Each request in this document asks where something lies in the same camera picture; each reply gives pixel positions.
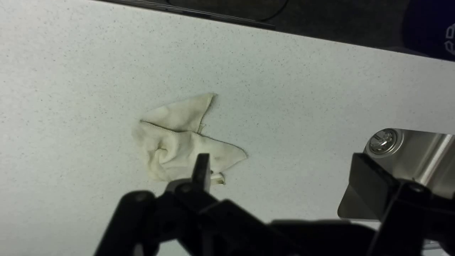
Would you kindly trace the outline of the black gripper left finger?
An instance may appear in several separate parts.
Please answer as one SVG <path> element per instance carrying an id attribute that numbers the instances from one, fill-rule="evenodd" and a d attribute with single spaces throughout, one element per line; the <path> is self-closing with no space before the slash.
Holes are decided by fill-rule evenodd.
<path id="1" fill-rule="evenodd" d="M 211 155 L 197 157 L 189 178 L 168 184 L 160 196 L 150 191 L 126 194 L 94 256 L 158 256 L 177 241 L 191 256 L 224 256 L 224 241 L 204 225 L 202 212 L 218 201 L 209 195 Z"/>

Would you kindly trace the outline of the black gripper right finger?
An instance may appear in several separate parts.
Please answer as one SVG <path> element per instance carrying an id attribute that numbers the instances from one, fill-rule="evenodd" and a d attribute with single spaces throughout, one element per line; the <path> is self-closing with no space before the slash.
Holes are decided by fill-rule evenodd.
<path id="1" fill-rule="evenodd" d="M 455 201 L 394 178 L 367 154 L 354 154 L 337 214 L 380 222 L 369 256 L 423 256 L 427 241 L 455 256 Z"/>

